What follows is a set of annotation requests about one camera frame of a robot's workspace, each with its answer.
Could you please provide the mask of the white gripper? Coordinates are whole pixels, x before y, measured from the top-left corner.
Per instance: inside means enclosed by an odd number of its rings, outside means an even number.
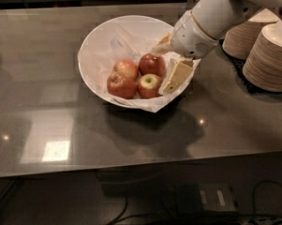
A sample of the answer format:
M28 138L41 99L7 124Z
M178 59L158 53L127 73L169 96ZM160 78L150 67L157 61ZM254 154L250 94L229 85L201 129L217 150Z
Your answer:
M202 59L216 47L217 43L216 39L208 36L200 28L192 11L187 10L174 25L172 33L167 33L151 50L152 55L163 55L175 51L185 56L170 60L166 76L158 92L161 95L174 93L193 72L193 59Z

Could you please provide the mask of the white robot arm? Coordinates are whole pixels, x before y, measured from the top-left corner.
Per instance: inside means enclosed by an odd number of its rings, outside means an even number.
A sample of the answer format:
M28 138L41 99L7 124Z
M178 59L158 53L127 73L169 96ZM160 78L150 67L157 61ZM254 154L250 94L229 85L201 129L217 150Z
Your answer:
M227 31L262 8L269 9L282 22L282 0L200 0L186 11L152 49L155 56L168 52L180 55L172 62L161 93L171 94L179 89L192 73L195 59L205 57Z

